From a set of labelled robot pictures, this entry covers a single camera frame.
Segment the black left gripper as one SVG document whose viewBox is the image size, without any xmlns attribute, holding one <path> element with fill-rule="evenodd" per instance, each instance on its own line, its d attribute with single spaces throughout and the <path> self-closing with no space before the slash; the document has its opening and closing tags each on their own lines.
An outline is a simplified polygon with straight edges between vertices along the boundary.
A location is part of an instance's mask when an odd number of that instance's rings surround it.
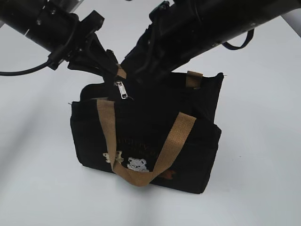
<svg viewBox="0 0 301 226">
<path fill-rule="evenodd" d="M 70 70 L 102 77 L 116 76 L 117 61 L 111 56 L 112 51 L 103 48 L 95 33 L 100 30 L 103 22 L 104 17 L 96 11 L 82 21 L 76 20 L 66 44 L 60 45 L 48 56 L 49 68 L 56 70 L 62 61 L 67 61 Z"/>
</svg>

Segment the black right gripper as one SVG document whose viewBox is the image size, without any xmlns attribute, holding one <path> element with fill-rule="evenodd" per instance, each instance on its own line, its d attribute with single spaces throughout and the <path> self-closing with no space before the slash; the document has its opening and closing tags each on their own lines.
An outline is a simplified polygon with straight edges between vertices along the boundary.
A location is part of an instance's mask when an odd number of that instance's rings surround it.
<svg viewBox="0 0 301 226">
<path fill-rule="evenodd" d="M 131 80 L 157 82 L 188 62 L 188 34 L 176 30 L 162 34 L 159 28 L 148 28 L 136 46 L 126 55 L 121 67 Z"/>
</svg>

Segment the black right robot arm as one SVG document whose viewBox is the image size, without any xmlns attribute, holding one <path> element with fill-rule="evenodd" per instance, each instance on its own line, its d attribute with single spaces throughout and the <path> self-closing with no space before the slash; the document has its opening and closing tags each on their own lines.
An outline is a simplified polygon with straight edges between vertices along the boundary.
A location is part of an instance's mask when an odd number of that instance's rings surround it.
<svg viewBox="0 0 301 226">
<path fill-rule="evenodd" d="M 121 63 L 129 78 L 156 82 L 192 58 L 278 16 L 298 0 L 167 0 L 149 14 L 151 24 Z"/>
</svg>

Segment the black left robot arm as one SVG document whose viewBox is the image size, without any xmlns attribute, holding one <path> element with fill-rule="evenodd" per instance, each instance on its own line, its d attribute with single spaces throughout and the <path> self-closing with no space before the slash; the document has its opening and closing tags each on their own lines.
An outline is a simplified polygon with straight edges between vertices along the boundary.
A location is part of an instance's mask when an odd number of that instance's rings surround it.
<svg viewBox="0 0 301 226">
<path fill-rule="evenodd" d="M 55 0 L 2 0 L 0 20 L 50 52 L 46 62 L 23 71 L 1 72 L 2 76 L 30 74 L 46 67 L 56 70 L 63 61 L 69 63 L 70 70 L 105 79 L 117 75 L 117 62 L 96 35 L 104 17 L 95 10 L 80 20 Z"/>
</svg>

